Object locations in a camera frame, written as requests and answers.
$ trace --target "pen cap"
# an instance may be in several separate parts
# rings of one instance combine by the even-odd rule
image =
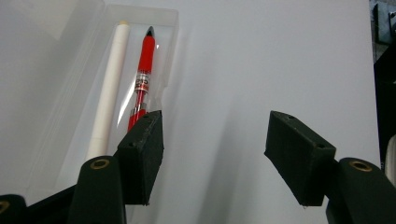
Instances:
[[[151,73],[154,48],[154,37],[151,35],[146,35],[143,39],[142,52],[140,54],[139,66],[137,68],[140,72]]]

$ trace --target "pen tip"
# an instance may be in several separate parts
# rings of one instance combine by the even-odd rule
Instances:
[[[150,26],[150,27],[148,28],[148,32],[146,33],[146,35],[155,37],[154,28],[152,28],[152,26]]]

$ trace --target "white rod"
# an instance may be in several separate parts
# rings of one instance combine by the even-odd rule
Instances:
[[[129,30],[128,22],[120,21],[114,34],[86,161],[106,155],[107,152],[108,136],[120,85]]]

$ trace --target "pen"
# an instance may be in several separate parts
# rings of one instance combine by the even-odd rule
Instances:
[[[108,56],[105,78],[96,109],[93,123],[90,146],[86,160],[106,154],[108,136],[110,133],[111,120],[113,118],[116,103],[120,75],[128,44],[130,27],[128,21],[120,21],[114,33],[110,54]]]
[[[149,79],[154,48],[154,28],[150,26],[145,38],[143,39],[142,52],[140,54],[139,65],[137,67],[136,82],[134,84],[136,100],[134,103],[134,109],[131,111],[131,117],[129,117],[128,132],[132,129],[137,120],[147,113],[145,96],[149,92]]]

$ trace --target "clear plastic packaging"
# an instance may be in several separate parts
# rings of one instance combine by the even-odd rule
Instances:
[[[133,108],[128,92],[150,26],[155,29],[156,49],[148,111],[162,108],[172,65],[177,11],[105,5],[97,0],[67,2],[54,7],[59,12],[49,11],[40,1],[29,3],[35,6],[24,1],[0,3],[0,194],[23,195],[28,204],[76,183],[92,134],[112,36],[120,21],[128,21],[131,31],[108,155],[127,131]],[[43,18],[54,15],[62,20],[49,27]]]

